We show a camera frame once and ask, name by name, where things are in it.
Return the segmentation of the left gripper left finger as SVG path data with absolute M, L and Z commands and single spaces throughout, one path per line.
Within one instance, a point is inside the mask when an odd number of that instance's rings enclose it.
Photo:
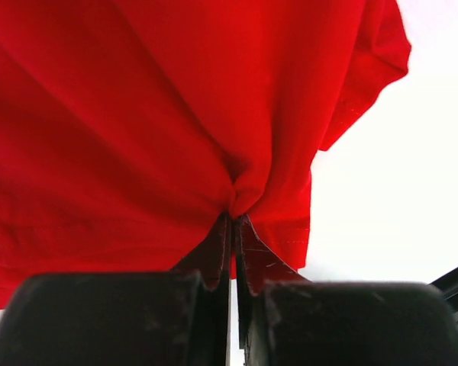
M 171 270 L 42 274 L 0 320 L 0 365 L 226 365 L 231 231 L 222 215 Z

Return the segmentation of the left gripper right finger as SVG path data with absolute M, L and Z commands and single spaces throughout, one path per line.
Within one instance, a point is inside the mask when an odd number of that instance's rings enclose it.
M 414 282 L 313 282 L 234 224 L 239 343 L 248 365 L 458 365 L 453 311 Z

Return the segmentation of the red t shirt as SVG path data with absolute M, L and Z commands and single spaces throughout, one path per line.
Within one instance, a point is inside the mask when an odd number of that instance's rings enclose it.
M 305 266 L 311 164 L 408 72 L 394 1 L 0 1 L 0 309 L 222 213 Z

